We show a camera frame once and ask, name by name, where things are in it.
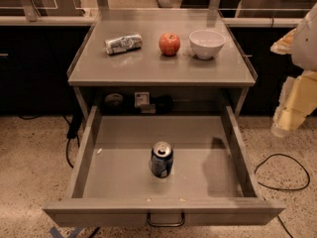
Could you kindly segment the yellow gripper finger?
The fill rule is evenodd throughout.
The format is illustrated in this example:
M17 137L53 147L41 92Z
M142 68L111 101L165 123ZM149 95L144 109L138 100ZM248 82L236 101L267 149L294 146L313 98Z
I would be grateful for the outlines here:
M274 42L270 47L270 50L278 55L290 55L293 46L294 34L295 29L292 29L278 41Z
M288 77L282 86L279 104L275 109L271 133L286 137L297 130L317 109L317 72L306 70L301 75Z

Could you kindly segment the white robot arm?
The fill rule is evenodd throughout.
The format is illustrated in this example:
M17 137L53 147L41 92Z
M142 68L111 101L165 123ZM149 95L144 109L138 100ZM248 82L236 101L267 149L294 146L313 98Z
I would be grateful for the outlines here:
M317 109L317 5L270 50L279 55L291 55L292 63L303 70L296 78L286 79L273 115L271 132L285 137Z

